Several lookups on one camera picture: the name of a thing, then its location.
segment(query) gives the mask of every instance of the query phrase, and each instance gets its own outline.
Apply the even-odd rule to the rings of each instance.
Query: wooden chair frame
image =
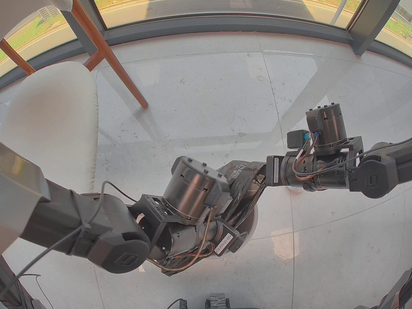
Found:
[[[94,53],[90,58],[85,62],[85,67],[91,71],[93,70],[103,59],[109,63],[112,69],[116,72],[122,82],[126,85],[128,90],[144,108],[148,106],[147,101],[137,89],[133,80],[127,74],[124,67],[121,65],[116,55],[113,53],[105,39],[100,34],[99,30],[96,28],[95,24],[90,19],[89,15],[86,13],[82,4],[79,0],[73,0],[72,14],[76,21],[83,28],[85,33],[92,40],[94,45],[97,48],[97,52]],[[24,72],[28,75],[36,72],[35,69],[31,67],[9,44],[5,39],[0,41],[0,49],[14,62],[16,63]]]

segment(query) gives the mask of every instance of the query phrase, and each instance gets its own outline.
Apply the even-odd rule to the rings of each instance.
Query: metal pole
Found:
[[[348,0],[342,0],[342,2],[340,3],[335,15],[333,16],[332,20],[330,21],[331,25],[335,25],[337,19],[339,18],[340,14],[343,11],[343,7],[345,7],[347,2],[348,2]]]

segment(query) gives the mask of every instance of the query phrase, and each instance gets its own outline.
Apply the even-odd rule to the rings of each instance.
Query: asphalt road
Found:
[[[322,23],[330,23],[335,14],[335,10],[316,3],[293,0],[153,0],[108,8],[103,11],[102,17],[108,27],[113,27],[149,18],[205,12],[272,14]],[[341,14],[336,25],[346,27],[350,18],[350,15]],[[24,59],[29,59],[73,38],[74,34],[69,27],[61,28],[22,49],[19,53]],[[412,56],[412,47],[393,35],[382,31],[378,39]],[[0,76],[13,67],[15,64],[10,60],[0,65]]]

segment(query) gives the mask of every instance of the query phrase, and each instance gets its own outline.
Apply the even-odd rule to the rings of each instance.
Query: chair cushion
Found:
[[[47,179],[85,193],[93,190],[97,132],[95,80],[84,65],[63,62],[22,82],[0,141],[40,166]]]

